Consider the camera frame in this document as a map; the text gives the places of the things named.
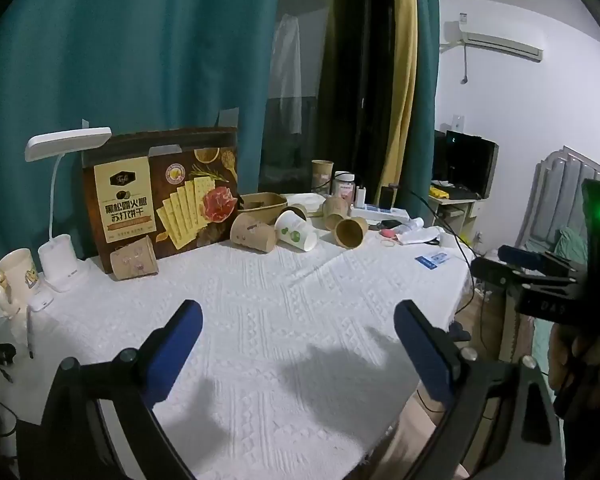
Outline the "right hand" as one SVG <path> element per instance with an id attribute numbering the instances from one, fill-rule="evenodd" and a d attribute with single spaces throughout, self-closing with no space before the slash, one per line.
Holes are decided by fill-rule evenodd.
<path id="1" fill-rule="evenodd" d="M 550 331 L 550 346 L 547 353 L 548 385 L 554 393 L 570 386 L 576 378 L 576 371 L 569 368 L 568 361 L 580 351 L 579 341 L 573 339 L 570 341 L 571 347 L 568 347 L 568 340 L 567 332 L 558 324 L 554 324 Z M 585 362 L 588 370 L 593 374 L 592 400 L 597 403 L 600 402 L 600 340 L 588 348 Z"/>

